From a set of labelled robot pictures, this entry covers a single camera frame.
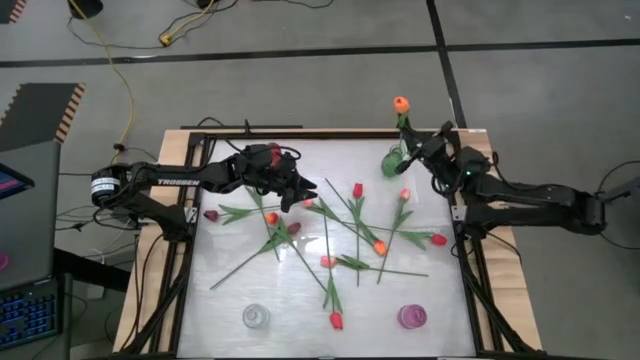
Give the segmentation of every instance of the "blue backlit keyboard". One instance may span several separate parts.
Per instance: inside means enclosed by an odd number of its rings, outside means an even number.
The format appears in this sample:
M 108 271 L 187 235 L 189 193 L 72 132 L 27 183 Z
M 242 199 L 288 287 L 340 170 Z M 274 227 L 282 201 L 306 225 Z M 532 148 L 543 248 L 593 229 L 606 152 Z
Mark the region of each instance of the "blue backlit keyboard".
M 0 293 L 0 351 L 56 335 L 62 303 L 55 280 Z

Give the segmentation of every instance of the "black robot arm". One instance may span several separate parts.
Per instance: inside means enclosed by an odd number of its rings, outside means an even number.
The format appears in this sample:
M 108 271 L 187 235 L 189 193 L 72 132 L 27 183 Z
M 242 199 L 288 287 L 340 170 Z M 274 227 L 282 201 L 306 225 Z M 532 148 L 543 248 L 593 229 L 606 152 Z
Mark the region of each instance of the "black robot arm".
M 396 172 L 404 172 L 418 160 L 433 175 L 435 192 L 449 196 L 459 190 L 466 205 L 454 209 L 454 221 L 468 235 L 483 238 L 487 231 L 502 225 L 559 226 L 587 235 L 599 234 L 606 227 L 604 202 L 595 194 L 556 184 L 510 183 L 489 174 L 494 164 L 480 151 L 461 148 L 449 140 L 451 122 L 432 136 L 414 131 L 406 116 L 398 128 L 411 157 L 398 165 Z M 488 205 L 494 201 L 512 206 L 497 209 Z
M 260 195 L 274 192 L 282 197 L 281 210 L 288 212 L 292 204 L 317 196 L 310 191 L 316 185 L 298 173 L 296 160 L 289 152 L 283 154 L 277 144 L 269 144 L 247 146 L 223 161 L 198 168 L 115 164 L 93 173 L 91 200 L 102 209 L 121 207 L 136 217 L 155 220 L 165 240 L 188 241 L 193 229 L 182 206 L 165 206 L 141 191 L 152 186 L 199 186 L 228 194 L 240 186 L 251 186 Z

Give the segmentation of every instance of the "computer monitor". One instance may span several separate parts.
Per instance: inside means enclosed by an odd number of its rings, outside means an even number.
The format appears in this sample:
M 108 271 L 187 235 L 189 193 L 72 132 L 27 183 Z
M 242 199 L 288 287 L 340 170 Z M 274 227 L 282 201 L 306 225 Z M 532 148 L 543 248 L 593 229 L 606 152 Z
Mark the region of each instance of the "computer monitor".
M 0 200 L 33 188 L 33 180 L 0 164 Z

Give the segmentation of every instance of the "wooden board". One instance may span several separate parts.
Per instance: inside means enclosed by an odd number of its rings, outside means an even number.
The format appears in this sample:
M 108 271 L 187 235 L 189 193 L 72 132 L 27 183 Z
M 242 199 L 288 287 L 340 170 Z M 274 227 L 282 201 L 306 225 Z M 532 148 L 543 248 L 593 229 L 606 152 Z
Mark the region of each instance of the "wooden board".
M 283 129 L 283 130 L 266 130 L 257 129 L 254 133 L 270 133 L 270 132 L 291 132 L 291 133 L 308 133 L 317 130 L 312 129 Z M 388 132 L 396 131 L 395 129 L 322 129 L 323 132 L 363 132 L 363 133 L 375 133 L 375 132 Z M 458 130 L 462 145 L 472 146 L 485 155 L 489 156 L 491 147 L 489 144 L 489 137 L 484 130 Z M 211 130 L 194 130 L 194 132 L 209 132 L 209 133 L 243 133 L 244 130 L 231 130 L 231 129 L 211 129 Z M 159 155 L 159 163 L 165 165 L 183 165 L 186 151 L 188 147 L 188 140 L 191 130 L 168 130 L 165 133 L 164 141 Z M 151 190 L 151 196 L 164 204 L 176 203 L 178 197 L 178 188 L 169 187 L 155 187 Z M 505 239 L 506 241 L 515 245 L 515 240 L 511 228 L 502 227 L 494 230 L 494 232 Z M 142 231 L 140 236 L 140 246 L 138 252 L 138 260 L 140 267 L 142 262 L 149 252 L 151 244 L 155 238 L 159 235 L 159 229 L 157 227 L 148 227 Z M 496 306 L 502 311 L 507 321 L 512 325 L 522 339 L 534 348 L 540 348 L 540 338 L 538 335 L 535 318 L 531 309 L 531 303 L 529 301 L 529 294 L 524 281 L 524 274 L 522 268 L 517 260 L 517 257 L 510 253 L 509 250 L 505 250 L 501 245 L 497 244 L 491 239 L 483 241 L 483 248 L 485 251 L 485 257 L 487 267 L 489 269 L 489 277 L 492 285 L 493 295 Z M 165 259 L 167 255 L 168 244 L 164 241 L 159 241 L 153 249 L 153 253 L 150 256 L 149 263 L 147 265 L 147 272 L 145 275 L 145 291 L 142 298 L 142 311 L 141 319 L 142 325 L 146 323 L 151 316 L 158 301 L 158 295 L 160 293 L 160 282 L 162 279 L 162 273 L 164 271 Z M 182 256 L 176 257 L 175 271 L 180 266 Z M 114 351 L 120 350 L 129 332 L 132 328 L 135 314 L 136 314 L 136 291 L 134 277 L 131 277 L 129 283 L 129 289 L 124 303 L 124 308 L 120 318 L 120 324 L 118 327 L 118 334 L 113 347 Z M 482 309 L 482 306 L 478 306 L 480 321 L 482 327 L 483 339 L 485 339 L 485 348 L 491 349 L 491 338 L 488 330 L 488 322 L 486 314 Z M 174 306 L 172 306 L 167 312 L 164 322 L 163 331 L 160 341 L 160 351 L 167 351 L 169 348 L 169 336 L 171 327 L 173 324 Z

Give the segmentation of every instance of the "gray floor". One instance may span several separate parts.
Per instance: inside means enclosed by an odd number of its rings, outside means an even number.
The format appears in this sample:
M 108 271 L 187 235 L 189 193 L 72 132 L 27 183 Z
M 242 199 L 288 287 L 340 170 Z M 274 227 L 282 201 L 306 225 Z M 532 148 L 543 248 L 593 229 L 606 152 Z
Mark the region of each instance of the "gray floor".
M 177 0 L 109 0 L 94 22 L 109 42 L 153 46 L 168 21 L 191 11 Z M 636 1 L 437 1 L 449 44 L 638 37 Z M 64 0 L 29 0 L 19 22 L 0 26 L 0 60 L 103 57 L 66 30 Z M 74 28 L 94 40 L 81 22 Z M 193 54 L 334 46 L 434 44 L 422 0 L 336 0 L 324 10 L 240 0 L 188 39 L 165 50 L 114 55 Z M 452 53 L 468 125 L 487 128 L 505 175 L 593 191 L 608 169 L 640 158 L 640 47 Z M 215 116 L 229 124 L 389 127 L 396 95 L 412 101 L 416 126 L 452 119 L 438 56 L 360 55 L 121 65 L 136 98 L 128 145 L 157 153 L 163 132 Z M 62 170 L 90 172 L 112 156 L 127 121 L 128 98 L 108 66 L 0 69 L 0 104 L 23 82 L 86 82 Z M 128 159 L 142 159 L 138 154 Z M 613 176 L 611 184 L 638 175 Z M 65 177 L 59 209 L 88 204 L 88 181 Z M 640 246 L 638 201 L 611 209 L 611 238 Z M 91 254 L 118 235 L 87 227 L 59 233 L 59 247 Z M 546 350 L 636 359 L 640 352 L 640 255 L 597 237 L 518 229 L 525 276 Z M 131 241 L 131 236 L 120 240 Z M 131 254 L 110 259 L 111 263 Z M 77 293 L 84 293 L 78 286 Z M 74 335 L 75 358 L 104 353 L 102 325 L 122 302 L 90 301 Z M 118 312 L 111 321 L 115 325 Z

